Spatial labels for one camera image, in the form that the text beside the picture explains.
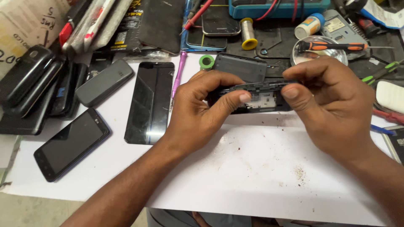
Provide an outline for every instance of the orange screwdriver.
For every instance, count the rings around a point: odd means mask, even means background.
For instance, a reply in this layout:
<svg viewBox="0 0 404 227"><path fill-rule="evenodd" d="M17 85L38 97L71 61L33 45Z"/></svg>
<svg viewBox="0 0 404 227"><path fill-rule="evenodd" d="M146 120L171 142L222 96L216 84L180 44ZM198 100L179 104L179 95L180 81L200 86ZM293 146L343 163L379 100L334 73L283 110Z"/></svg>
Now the orange screwdriver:
<svg viewBox="0 0 404 227"><path fill-rule="evenodd" d="M347 44L332 44L326 42L305 42L300 41L299 44L299 52L305 50L366 50L367 48L389 48L394 49L394 47L390 46L368 46L366 43L352 42Z"/></svg>

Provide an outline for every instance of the gray floor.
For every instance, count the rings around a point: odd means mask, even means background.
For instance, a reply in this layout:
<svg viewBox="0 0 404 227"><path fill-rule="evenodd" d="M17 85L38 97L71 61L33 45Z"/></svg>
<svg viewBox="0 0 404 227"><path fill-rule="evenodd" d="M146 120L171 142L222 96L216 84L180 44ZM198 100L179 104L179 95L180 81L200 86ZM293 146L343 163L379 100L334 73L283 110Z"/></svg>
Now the gray floor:
<svg viewBox="0 0 404 227"><path fill-rule="evenodd" d="M0 225L7 227L57 227L83 202L53 200L0 193ZM147 227L145 209L132 227Z"/></svg>

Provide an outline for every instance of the green tape roll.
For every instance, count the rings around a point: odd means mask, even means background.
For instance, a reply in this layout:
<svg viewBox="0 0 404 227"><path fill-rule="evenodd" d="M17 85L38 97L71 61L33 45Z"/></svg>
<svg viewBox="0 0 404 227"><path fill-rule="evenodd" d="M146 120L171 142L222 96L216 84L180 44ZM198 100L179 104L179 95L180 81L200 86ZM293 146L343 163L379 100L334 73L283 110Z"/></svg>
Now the green tape roll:
<svg viewBox="0 0 404 227"><path fill-rule="evenodd" d="M201 70L212 69L215 64L215 60L210 55L204 55L199 59L199 65L201 66Z"/></svg>

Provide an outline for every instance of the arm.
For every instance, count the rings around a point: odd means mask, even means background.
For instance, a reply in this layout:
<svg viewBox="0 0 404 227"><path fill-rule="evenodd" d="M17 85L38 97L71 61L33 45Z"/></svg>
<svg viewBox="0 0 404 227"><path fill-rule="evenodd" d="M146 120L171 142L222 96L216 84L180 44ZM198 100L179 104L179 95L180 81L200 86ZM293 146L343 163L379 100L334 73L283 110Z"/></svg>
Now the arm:
<svg viewBox="0 0 404 227"><path fill-rule="evenodd" d="M297 112L314 144L354 174L397 226L404 225L404 167L370 137L375 93L338 60L304 62L284 72L301 84L282 95Z"/></svg>
<svg viewBox="0 0 404 227"><path fill-rule="evenodd" d="M62 226L131 226L167 174L208 143L226 117L251 99L247 91L234 91L209 108L203 102L208 92L220 85L242 83L235 75L200 71L178 87L171 122L164 136L98 190Z"/></svg>

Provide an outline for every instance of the fingernail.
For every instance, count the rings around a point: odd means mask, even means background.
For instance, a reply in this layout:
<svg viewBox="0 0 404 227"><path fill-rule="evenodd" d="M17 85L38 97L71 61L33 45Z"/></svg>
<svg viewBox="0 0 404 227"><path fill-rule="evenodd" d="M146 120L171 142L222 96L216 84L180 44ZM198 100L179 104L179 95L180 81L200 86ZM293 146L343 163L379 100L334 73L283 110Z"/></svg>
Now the fingernail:
<svg viewBox="0 0 404 227"><path fill-rule="evenodd" d="M296 88L289 89L282 93L282 95L288 99L294 99L297 97L298 94L299 94L299 90Z"/></svg>
<svg viewBox="0 0 404 227"><path fill-rule="evenodd" d="M247 94L242 94L242 95L240 95L240 101L242 103L247 103L247 102L251 101L251 97Z"/></svg>

